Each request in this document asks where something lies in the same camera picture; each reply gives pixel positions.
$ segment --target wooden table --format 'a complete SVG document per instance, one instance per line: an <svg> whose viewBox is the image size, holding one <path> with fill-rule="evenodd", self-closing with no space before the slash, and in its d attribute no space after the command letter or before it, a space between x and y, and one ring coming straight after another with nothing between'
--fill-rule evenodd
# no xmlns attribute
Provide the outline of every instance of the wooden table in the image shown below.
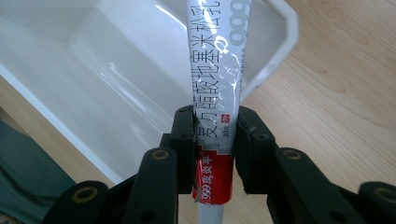
<svg viewBox="0 0 396 224"><path fill-rule="evenodd" d="M354 192L364 181L396 185L396 2L289 4L299 15L299 44L243 105L281 147L305 152L333 183ZM0 106L75 180L111 185L2 78ZM247 196L235 173L224 223L272 223L265 200ZM191 196L180 196L179 222L196 218Z"/></svg>

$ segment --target toothpaste tube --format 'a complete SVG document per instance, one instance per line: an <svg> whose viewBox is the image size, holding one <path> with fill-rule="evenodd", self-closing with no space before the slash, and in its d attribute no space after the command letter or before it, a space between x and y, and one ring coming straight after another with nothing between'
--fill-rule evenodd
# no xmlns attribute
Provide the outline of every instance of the toothpaste tube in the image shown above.
<svg viewBox="0 0 396 224"><path fill-rule="evenodd" d="M221 223L230 201L251 0L185 0L193 107L199 124L196 189L200 223Z"/></svg>

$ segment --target red label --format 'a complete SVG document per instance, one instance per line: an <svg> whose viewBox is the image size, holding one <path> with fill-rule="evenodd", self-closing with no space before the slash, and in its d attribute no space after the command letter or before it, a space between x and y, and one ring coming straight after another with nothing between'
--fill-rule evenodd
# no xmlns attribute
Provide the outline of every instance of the red label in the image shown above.
<svg viewBox="0 0 396 224"><path fill-rule="evenodd" d="M221 123L230 123L230 115L221 115Z"/></svg>
<svg viewBox="0 0 396 224"><path fill-rule="evenodd" d="M192 197L200 203L225 204L233 190L233 158L197 146L196 183Z"/></svg>

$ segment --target white plastic container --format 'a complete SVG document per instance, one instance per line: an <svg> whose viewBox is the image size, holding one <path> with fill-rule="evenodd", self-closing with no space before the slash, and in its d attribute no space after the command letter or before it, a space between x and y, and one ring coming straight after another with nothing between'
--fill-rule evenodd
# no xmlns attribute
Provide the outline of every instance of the white plastic container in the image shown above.
<svg viewBox="0 0 396 224"><path fill-rule="evenodd" d="M0 2L0 75L116 184L190 105L181 1ZM253 2L242 100L287 57L297 16Z"/></svg>

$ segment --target tube cap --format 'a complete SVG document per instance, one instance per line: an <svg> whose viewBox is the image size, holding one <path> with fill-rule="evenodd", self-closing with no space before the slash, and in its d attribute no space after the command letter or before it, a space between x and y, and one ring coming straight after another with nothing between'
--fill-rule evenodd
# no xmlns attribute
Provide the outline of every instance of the tube cap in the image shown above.
<svg viewBox="0 0 396 224"><path fill-rule="evenodd" d="M221 224L224 214L224 204L198 203L199 224Z"/></svg>

